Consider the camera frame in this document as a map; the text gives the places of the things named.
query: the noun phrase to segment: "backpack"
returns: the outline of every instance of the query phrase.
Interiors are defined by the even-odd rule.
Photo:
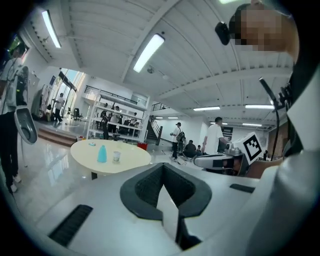
[[[181,131],[178,136],[176,137],[176,140],[178,142],[183,142],[186,140],[186,136],[185,136],[185,133],[183,131]]]

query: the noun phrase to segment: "sneaker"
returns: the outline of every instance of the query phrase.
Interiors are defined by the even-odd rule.
[[[12,185],[10,186],[10,188],[11,188],[11,190],[12,190],[12,193],[14,193],[14,192],[16,192],[16,191],[18,190],[15,184],[12,184]]]
[[[13,179],[14,179],[14,181],[15,181],[16,183],[21,182],[21,177],[20,177],[19,174],[17,174],[15,177],[13,177]]]

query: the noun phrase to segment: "black slot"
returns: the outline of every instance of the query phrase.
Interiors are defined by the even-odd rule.
[[[59,225],[49,237],[58,244],[66,247],[74,238],[82,224],[93,210],[92,207],[79,204]]]
[[[253,193],[255,191],[255,188],[252,186],[245,186],[245,185],[240,185],[240,184],[231,184],[230,188],[234,190],[239,190],[247,193]]]

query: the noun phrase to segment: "desk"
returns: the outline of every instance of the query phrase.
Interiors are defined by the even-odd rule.
[[[100,147],[106,148],[106,162],[98,162]],[[120,162],[113,163],[114,151],[121,153]],[[129,169],[148,165],[151,161],[150,154],[131,144],[105,139],[85,139],[74,143],[70,149],[72,157],[82,166],[91,170],[91,178],[97,174],[107,175],[124,172]]]

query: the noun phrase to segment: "black cable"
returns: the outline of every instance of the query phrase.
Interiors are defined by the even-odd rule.
[[[275,109],[275,115],[276,115],[276,132],[275,132],[275,138],[273,143],[271,161],[274,159],[274,154],[275,154],[277,140],[278,140],[278,133],[279,133],[279,113],[278,113],[278,110],[276,109]]]

